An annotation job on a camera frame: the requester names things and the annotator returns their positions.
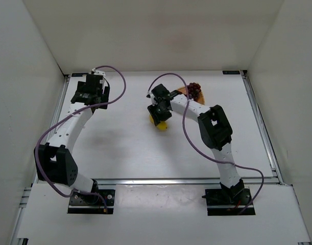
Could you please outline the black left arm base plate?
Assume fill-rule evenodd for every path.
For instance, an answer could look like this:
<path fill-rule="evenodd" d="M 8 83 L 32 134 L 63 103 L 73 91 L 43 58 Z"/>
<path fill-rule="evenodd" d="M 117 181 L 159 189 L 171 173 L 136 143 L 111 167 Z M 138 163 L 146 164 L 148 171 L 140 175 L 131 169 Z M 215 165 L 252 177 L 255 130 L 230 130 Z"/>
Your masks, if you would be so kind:
<path fill-rule="evenodd" d="M 115 189 L 99 189 L 99 194 L 104 198 L 104 202 L 97 196 L 84 196 L 74 192 L 68 203 L 68 214 L 113 214 Z"/>

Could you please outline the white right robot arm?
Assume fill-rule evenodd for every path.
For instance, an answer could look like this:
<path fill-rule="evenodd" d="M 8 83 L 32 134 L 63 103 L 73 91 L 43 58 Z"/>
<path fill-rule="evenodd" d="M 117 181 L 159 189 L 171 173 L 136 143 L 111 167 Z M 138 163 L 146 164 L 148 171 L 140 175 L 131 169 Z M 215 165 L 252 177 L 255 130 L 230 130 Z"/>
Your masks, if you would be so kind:
<path fill-rule="evenodd" d="M 211 149 L 218 166 L 224 199 L 232 203 L 244 189 L 231 151 L 232 127 L 221 106 L 209 107 L 199 103 L 202 91 L 198 83 L 190 83 L 186 92 L 188 94 L 179 90 L 170 92 L 159 84 L 147 93 L 152 101 L 148 111 L 155 126 L 168 120 L 172 112 L 185 115 L 198 123 L 201 139 Z"/>

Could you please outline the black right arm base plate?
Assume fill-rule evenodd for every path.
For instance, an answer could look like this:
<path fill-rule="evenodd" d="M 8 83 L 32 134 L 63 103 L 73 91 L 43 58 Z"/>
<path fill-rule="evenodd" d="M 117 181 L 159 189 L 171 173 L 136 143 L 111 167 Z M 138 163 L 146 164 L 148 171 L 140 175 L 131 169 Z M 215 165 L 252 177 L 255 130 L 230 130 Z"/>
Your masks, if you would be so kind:
<path fill-rule="evenodd" d="M 250 189 L 248 188 L 245 188 L 232 201 L 229 201 L 224 197 L 221 189 L 206 189 L 202 198 L 206 200 L 208 216 L 236 216 L 256 214 L 252 204 L 240 214 L 240 212 L 252 199 Z"/>

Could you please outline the purple fake grape bunch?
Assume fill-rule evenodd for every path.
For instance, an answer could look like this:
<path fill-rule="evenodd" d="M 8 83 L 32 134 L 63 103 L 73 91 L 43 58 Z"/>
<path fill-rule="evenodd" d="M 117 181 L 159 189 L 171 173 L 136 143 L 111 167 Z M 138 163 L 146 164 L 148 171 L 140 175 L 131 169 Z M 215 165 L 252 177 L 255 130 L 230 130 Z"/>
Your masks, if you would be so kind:
<path fill-rule="evenodd" d="M 201 86 L 198 83 L 189 83 L 187 86 L 187 93 L 190 99 L 194 99 L 197 96 L 198 89 L 201 89 Z"/>

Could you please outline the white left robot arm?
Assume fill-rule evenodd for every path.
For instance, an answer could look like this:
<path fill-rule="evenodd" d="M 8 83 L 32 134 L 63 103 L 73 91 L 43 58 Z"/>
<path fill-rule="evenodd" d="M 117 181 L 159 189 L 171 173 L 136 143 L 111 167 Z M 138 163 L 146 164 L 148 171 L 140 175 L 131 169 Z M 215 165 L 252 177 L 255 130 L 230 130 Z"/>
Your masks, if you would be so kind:
<path fill-rule="evenodd" d="M 34 157 L 38 179 L 47 182 L 63 197 L 67 195 L 57 188 L 58 184 L 82 194 L 95 194 L 98 190 L 95 180 L 79 172 L 72 152 L 95 110 L 107 109 L 112 103 L 109 93 L 110 84 L 103 71 L 93 69 L 87 73 L 85 80 L 77 83 L 65 118 L 50 128 L 53 136 L 46 143 L 41 139 L 37 142 Z"/>

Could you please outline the yellow fake lemon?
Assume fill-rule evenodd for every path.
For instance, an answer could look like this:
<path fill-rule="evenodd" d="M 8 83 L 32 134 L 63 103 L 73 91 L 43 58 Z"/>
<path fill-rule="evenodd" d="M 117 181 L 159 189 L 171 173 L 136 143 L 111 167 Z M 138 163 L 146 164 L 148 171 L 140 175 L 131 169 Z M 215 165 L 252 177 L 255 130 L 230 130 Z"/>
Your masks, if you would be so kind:
<path fill-rule="evenodd" d="M 155 125 L 151 115 L 149 115 L 149 120 L 160 131 L 165 131 L 168 129 L 168 126 L 165 121 L 161 121 L 158 125 Z"/>

